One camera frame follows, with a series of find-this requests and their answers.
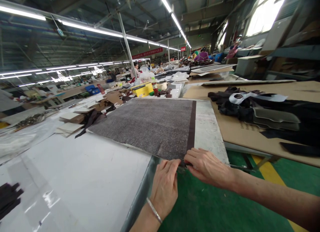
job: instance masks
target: window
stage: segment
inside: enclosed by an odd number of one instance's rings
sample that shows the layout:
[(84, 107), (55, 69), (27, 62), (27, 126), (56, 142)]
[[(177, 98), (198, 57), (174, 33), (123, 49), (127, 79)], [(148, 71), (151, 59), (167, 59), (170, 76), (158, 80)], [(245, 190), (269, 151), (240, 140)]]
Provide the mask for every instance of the window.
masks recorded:
[(280, 11), (284, 0), (275, 3), (276, 0), (258, 1), (258, 7), (252, 15), (246, 36), (253, 36), (258, 33), (269, 31)]
[(223, 25), (222, 30), (220, 31), (220, 34), (218, 36), (217, 45), (222, 45), (224, 43), (224, 38), (226, 37), (226, 28), (228, 25), (228, 21)]

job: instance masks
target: ceiling fan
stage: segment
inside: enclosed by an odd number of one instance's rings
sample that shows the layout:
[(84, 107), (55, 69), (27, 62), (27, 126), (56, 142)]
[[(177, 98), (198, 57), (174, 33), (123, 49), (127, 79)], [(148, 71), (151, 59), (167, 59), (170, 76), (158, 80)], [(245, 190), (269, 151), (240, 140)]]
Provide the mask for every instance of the ceiling fan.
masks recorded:
[(147, 26), (149, 24), (149, 21), (147, 21), (146, 25), (144, 27), (136, 27), (136, 28), (139, 28), (139, 29), (142, 29), (142, 32), (146, 31), (146, 30), (153, 30), (153, 28), (150, 28), (154, 25), (157, 25), (158, 23), (155, 23), (155, 24), (152, 24), (150, 26)]

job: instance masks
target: leather sheet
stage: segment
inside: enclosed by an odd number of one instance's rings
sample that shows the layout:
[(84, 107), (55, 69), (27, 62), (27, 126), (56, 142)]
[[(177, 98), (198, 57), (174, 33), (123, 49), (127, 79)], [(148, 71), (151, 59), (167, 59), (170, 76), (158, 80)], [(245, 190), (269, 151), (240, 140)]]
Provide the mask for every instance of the leather sheet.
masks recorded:
[(163, 159), (194, 146), (196, 101), (134, 98), (88, 130)]

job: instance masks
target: fluorescent light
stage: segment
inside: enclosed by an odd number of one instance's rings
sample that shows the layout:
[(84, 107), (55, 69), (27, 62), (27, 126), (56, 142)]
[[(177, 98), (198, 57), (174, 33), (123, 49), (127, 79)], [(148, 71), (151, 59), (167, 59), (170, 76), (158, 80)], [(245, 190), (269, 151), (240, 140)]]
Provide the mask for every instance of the fluorescent light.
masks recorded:
[(71, 70), (79, 70), (79, 69), (84, 69), (84, 68), (87, 68), (87, 67), (76, 67), (76, 68), (71, 68), (71, 69), (67, 69), (67, 70), (71, 71)]
[(34, 19), (42, 20), (42, 21), (46, 20), (46, 18), (42, 15), (32, 14), (32, 13), (28, 13), (28, 12), (24, 12), (24, 11), (18, 11), (18, 10), (11, 9), (8, 7), (3, 7), (3, 6), (0, 6), (0, 11), (16, 14), (16, 15), (20, 15), (20, 16), (25, 16), (25, 17), (31, 17)]
[(78, 65), (78, 66), (93, 66), (93, 65), (97, 65), (98, 63), (92, 63), (92, 64), (82, 64), (82, 65)]
[(107, 64), (107, 63), (113, 63), (113, 62), (101, 62), (101, 63), (99, 63), (99, 65), (102, 65), (102, 64)]
[(66, 67), (55, 67), (55, 68), (47, 68), (46, 70), (56, 70), (56, 69), (63, 69), (63, 68), (71, 68), (71, 67), (76, 67), (76, 66), (66, 66)]
[(50, 82), (50, 81), (37, 82), (37, 84), (46, 83), (46, 82)]
[(46, 74), (46, 73), (51, 73), (51, 72), (58, 72), (58, 71), (50, 71), (50, 72), (39, 72), (39, 73), (36, 73), (37, 75), (40, 75), (40, 74)]
[(171, 7), (169, 6), (169, 3), (167, 2), (167, 0), (161, 0), (161, 1), (163, 2), (168, 12), (171, 13)]
[[(102, 66), (102, 65), (97, 65), (97, 66), (90, 66), (90, 67), (98, 67), (98, 66)], [(90, 67), (88, 67), (88, 68), (90, 68)]]
[(148, 41), (149, 44), (152, 44), (152, 45), (155, 45), (155, 46), (159, 46), (159, 43), (154, 43), (154, 42), (151, 42), (151, 41)]
[(22, 87), (22, 86), (31, 86), (31, 85), (34, 85), (35, 83), (30, 83), (30, 84), (25, 84), (25, 85), (20, 85), (19, 87)]
[(2, 74), (0, 74), (0, 76), (20, 74), (20, 73), (27, 73), (27, 72), (36, 72), (36, 71), (42, 71), (42, 70), (31, 70), (31, 71), (20, 71), (20, 72), (2, 73)]
[(147, 43), (148, 42), (148, 41), (145, 41), (145, 40), (142, 40), (142, 39), (133, 38), (133, 37), (127, 37), (127, 39), (134, 40), (134, 41), (140, 41), (140, 42), (143, 42), (143, 43)]
[(92, 27), (80, 26), (80, 25), (69, 23), (69, 22), (65, 22), (65, 21), (62, 21), (62, 24), (65, 25), (65, 26), (71, 26), (71, 27), (79, 28), (79, 29), (86, 30), (86, 31), (92, 31), (92, 32), (100, 33), (100, 34), (105, 34), (105, 35), (109, 35), (109, 36), (115, 36), (115, 37), (123, 38), (123, 36), (121, 34), (115, 34), (115, 33), (112, 33), (112, 32), (97, 30), (97, 29), (94, 29)]
[(183, 36), (183, 38), (184, 38), (185, 40), (187, 40), (186, 35), (183, 33), (182, 30), (180, 30), (180, 33), (181, 33), (181, 35)]
[(12, 77), (1, 77), (0, 79), (9, 79), (9, 78), (15, 78), (15, 77), (22, 77), (22, 76), (31, 76), (32, 74), (25, 74), (25, 75), (20, 75), (20, 76), (12, 76)]
[(172, 17), (172, 19), (174, 20), (174, 22), (176, 23), (176, 25), (177, 25), (177, 27), (178, 27), (178, 29), (179, 29), (179, 31), (180, 31), (180, 30), (181, 30), (181, 26), (180, 26), (180, 24), (179, 24), (176, 16), (172, 13), (172, 14), (171, 14), (171, 17)]

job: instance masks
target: person in pink shirt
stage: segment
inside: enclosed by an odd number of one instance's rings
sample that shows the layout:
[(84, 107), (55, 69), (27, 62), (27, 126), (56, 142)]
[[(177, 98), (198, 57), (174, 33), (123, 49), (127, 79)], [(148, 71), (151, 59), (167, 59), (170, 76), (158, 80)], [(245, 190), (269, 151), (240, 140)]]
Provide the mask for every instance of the person in pink shirt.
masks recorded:
[(206, 61), (209, 59), (209, 55), (206, 52), (206, 48), (202, 48), (201, 52), (196, 56), (196, 58), (194, 59), (194, 61)]

